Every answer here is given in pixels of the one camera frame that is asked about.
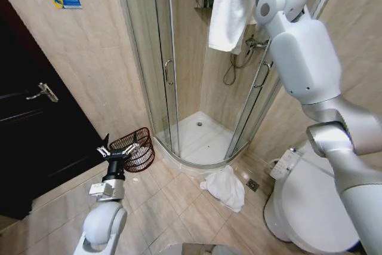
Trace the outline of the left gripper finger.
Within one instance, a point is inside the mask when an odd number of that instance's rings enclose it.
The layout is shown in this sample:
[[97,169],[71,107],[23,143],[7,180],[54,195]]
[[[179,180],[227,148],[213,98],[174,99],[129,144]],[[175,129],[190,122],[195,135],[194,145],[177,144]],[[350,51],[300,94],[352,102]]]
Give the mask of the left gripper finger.
[[134,153],[136,153],[139,150],[139,148],[140,148],[140,145],[138,143],[137,135],[134,134],[133,143],[123,150],[123,154],[132,156]]
[[100,146],[97,147],[97,151],[101,154],[102,157],[107,157],[110,155],[108,150],[109,142],[109,133],[106,134],[105,138],[101,141]]

